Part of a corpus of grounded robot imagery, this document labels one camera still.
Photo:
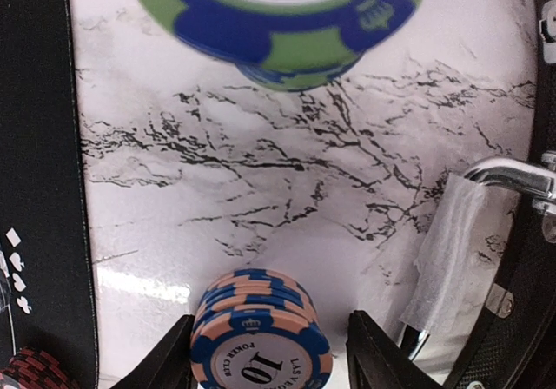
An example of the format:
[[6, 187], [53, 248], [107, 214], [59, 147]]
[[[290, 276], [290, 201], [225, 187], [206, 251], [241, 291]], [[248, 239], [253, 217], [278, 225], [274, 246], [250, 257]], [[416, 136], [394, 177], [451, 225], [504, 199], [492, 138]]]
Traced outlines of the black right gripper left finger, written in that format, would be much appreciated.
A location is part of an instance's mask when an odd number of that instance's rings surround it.
[[194, 315], [183, 315], [141, 363], [113, 388], [197, 388], [190, 361], [190, 341], [194, 322]]

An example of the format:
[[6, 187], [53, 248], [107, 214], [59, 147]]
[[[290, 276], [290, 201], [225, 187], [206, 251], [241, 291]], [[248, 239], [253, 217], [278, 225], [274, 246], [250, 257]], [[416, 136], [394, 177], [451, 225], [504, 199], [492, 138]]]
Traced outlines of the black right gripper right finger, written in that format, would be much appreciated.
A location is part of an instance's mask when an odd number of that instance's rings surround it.
[[365, 311], [349, 315], [346, 347], [351, 389], [441, 389]]

